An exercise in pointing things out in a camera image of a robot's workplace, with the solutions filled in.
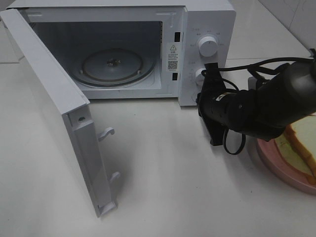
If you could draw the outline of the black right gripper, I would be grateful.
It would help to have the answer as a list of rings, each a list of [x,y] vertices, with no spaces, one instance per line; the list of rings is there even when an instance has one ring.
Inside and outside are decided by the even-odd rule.
[[[210,144],[222,146],[226,127],[223,125],[225,105],[217,98],[227,92],[223,78],[219,74],[218,63],[207,63],[201,92],[197,95],[198,114],[210,131]]]

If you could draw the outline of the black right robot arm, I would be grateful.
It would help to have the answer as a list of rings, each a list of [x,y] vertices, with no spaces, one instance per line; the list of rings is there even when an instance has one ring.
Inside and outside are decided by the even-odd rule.
[[[255,89],[228,89],[216,63],[202,72],[204,82],[197,95],[198,114],[213,146],[224,144],[228,130],[265,141],[280,136],[285,127],[316,111],[316,61],[291,58],[274,70],[260,63],[251,72],[272,74],[257,79]]]

